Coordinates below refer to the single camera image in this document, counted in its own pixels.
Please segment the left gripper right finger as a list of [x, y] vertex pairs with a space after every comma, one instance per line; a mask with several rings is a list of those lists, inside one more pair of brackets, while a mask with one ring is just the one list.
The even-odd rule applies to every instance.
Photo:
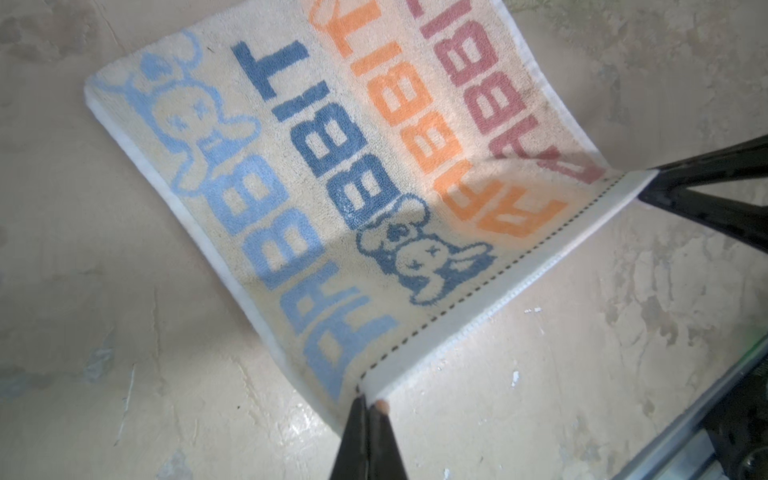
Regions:
[[368, 478], [407, 480], [389, 413], [385, 400], [376, 400], [368, 411]]

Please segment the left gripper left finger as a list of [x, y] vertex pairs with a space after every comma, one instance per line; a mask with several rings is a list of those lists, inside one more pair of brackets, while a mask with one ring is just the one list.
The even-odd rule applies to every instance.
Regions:
[[351, 405], [329, 479], [366, 480], [368, 459], [368, 409], [361, 395]]

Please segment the white printed rabbit towel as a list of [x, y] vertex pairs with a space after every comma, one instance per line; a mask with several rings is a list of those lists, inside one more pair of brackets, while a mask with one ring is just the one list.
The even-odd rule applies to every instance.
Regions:
[[634, 199], [500, 1], [247, 1], [85, 100], [332, 429]]

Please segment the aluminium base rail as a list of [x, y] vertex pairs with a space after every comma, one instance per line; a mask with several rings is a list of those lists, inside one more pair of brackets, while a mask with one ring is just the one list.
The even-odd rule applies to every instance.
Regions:
[[615, 477], [765, 479], [767, 339], [762, 338]]

